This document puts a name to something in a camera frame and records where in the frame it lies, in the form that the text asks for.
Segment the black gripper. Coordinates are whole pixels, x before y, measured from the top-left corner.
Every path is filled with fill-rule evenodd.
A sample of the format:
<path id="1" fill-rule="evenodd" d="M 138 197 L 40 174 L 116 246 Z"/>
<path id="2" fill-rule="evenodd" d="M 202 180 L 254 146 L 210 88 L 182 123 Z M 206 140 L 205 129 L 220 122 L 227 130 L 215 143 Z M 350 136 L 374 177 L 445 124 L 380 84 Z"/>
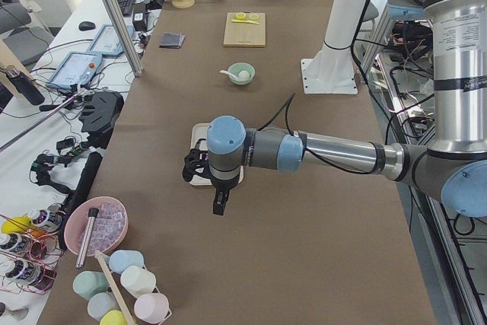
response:
<path id="1" fill-rule="evenodd" d="M 212 206 L 214 215 L 224 214 L 229 191 L 238 185 L 238 177 L 230 180 L 220 180 L 212 175 L 205 139 L 198 139 L 184 158 L 182 176 L 187 183 L 193 186 L 203 186 L 205 184 L 216 188 Z"/>

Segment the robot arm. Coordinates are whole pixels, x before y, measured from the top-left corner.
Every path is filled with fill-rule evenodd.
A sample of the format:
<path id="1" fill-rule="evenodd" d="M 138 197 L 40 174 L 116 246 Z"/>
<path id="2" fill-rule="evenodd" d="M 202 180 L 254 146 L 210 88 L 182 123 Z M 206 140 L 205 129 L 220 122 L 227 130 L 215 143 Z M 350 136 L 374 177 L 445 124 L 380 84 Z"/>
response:
<path id="1" fill-rule="evenodd" d="M 183 179 L 215 188 L 222 215 L 242 167 L 295 172 L 302 163 L 381 174 L 468 217 L 486 214 L 486 0 L 388 0 L 394 20 L 430 20 L 434 57 L 434 138 L 382 145 L 266 123 L 248 129 L 233 116 L 212 120 L 206 148 L 184 159 Z"/>

